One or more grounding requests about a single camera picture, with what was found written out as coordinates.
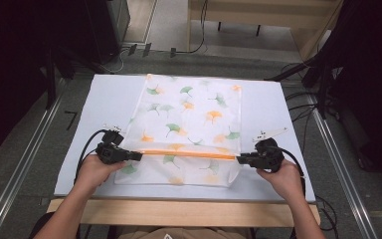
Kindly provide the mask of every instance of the white board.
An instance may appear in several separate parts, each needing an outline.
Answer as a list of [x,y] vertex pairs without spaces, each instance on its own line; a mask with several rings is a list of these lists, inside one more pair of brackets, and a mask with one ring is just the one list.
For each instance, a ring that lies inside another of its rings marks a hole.
[[[274,139],[279,147],[291,152],[298,160],[306,177],[306,200],[315,201],[281,84],[218,78],[205,79],[207,81],[228,81],[242,86],[242,152],[255,151],[252,138],[261,130],[268,131],[283,127],[288,129],[287,132],[275,136]],[[67,195],[73,187],[79,157],[93,133],[103,129],[102,126],[105,123],[126,128],[144,86],[144,81],[145,76],[95,75],[79,126],[58,176],[55,188],[56,196]],[[96,148],[97,144],[101,142],[101,137],[102,134],[95,137],[86,152]],[[97,189],[94,197],[284,201],[275,193],[272,186],[256,173],[254,168],[247,165],[230,187],[116,185],[113,173],[106,183]]]

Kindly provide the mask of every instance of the orange stripe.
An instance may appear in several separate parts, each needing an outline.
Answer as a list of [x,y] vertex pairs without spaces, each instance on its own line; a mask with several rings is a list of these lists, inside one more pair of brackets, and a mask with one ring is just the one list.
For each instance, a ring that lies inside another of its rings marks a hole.
[[145,150],[143,154],[155,154],[155,155],[175,155],[175,156],[193,156],[193,157],[209,157],[219,159],[235,159],[234,155],[225,155],[211,152],[195,152],[195,151],[174,151],[174,150]]

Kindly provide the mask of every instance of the wrist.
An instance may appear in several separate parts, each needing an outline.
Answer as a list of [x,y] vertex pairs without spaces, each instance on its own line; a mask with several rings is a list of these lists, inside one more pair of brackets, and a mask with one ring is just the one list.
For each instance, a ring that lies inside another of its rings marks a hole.
[[295,195],[290,195],[285,199],[286,203],[292,206],[301,206],[302,203],[306,203],[305,196],[301,193],[296,193]]
[[88,200],[94,193],[96,189],[94,187],[90,187],[88,185],[81,185],[76,183],[71,190],[71,193],[76,195],[79,198],[83,198],[85,200]]

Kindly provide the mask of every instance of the gray carpet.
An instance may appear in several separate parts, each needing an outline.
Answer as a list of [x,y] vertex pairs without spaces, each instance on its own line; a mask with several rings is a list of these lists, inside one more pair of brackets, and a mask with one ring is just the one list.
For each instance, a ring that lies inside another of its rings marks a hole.
[[[231,59],[220,57],[200,57],[179,55],[170,58],[166,53],[154,53],[142,58],[139,53],[123,57],[121,74],[163,74],[178,76],[210,76],[239,79],[268,78],[281,72],[287,63],[260,60]],[[108,64],[116,67],[117,60]],[[55,115],[53,123],[44,138],[30,171],[9,210],[0,230],[0,238],[26,238],[36,220],[46,212],[47,201],[52,198],[58,173],[80,119],[82,106],[86,100],[93,73],[77,66],[77,73],[69,81],[66,92]],[[303,91],[298,81],[284,82],[285,95]],[[29,113],[17,124],[0,148],[0,193],[9,180],[12,171],[44,112],[46,96],[40,98]],[[307,104],[304,96],[288,101],[289,107]],[[79,112],[74,124],[69,126],[72,115],[65,111]],[[294,118],[300,111],[292,111]],[[332,117],[327,118],[346,165],[363,196],[367,209],[375,211],[372,221],[382,238],[382,173],[367,173],[359,169],[356,155],[340,124]],[[306,119],[295,122],[294,127],[300,145],[303,145]],[[337,213],[337,230],[340,238],[362,238],[341,184],[331,163],[327,149],[313,118],[307,124],[304,158],[312,180],[314,192],[326,199]],[[320,212],[321,226],[330,227],[324,213]],[[89,238],[105,238],[106,226],[94,226]],[[290,228],[261,228],[258,238],[288,238]],[[327,238],[335,238],[333,231],[324,232]]]

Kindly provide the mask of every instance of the cloth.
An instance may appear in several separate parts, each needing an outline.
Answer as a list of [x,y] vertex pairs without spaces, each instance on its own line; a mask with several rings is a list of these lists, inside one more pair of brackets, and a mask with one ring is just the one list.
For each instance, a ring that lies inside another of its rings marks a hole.
[[123,226],[117,228],[118,239],[251,239],[249,228],[235,227],[152,227]]
[[229,186],[241,169],[241,87],[148,75],[121,147],[144,153],[115,184]]

